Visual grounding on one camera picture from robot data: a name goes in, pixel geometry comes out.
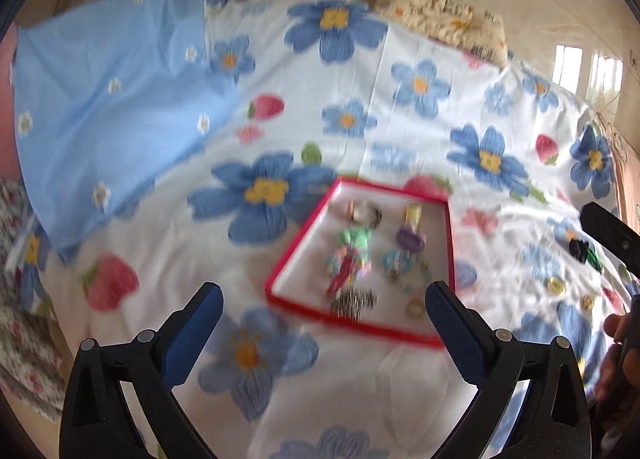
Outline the right hand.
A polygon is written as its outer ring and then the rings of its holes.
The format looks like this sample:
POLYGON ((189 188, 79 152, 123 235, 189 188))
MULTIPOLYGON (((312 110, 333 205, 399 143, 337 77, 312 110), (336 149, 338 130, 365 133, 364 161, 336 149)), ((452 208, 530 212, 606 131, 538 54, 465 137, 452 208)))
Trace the right hand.
POLYGON ((623 364, 620 363, 623 341, 626 339, 631 315, 609 315, 604 320, 603 330, 614 340, 600 366, 599 379, 594 387, 597 401, 609 398, 614 390, 614 382, 618 372, 623 372, 627 382, 636 390, 640 387, 640 363, 638 349, 631 349, 623 364))

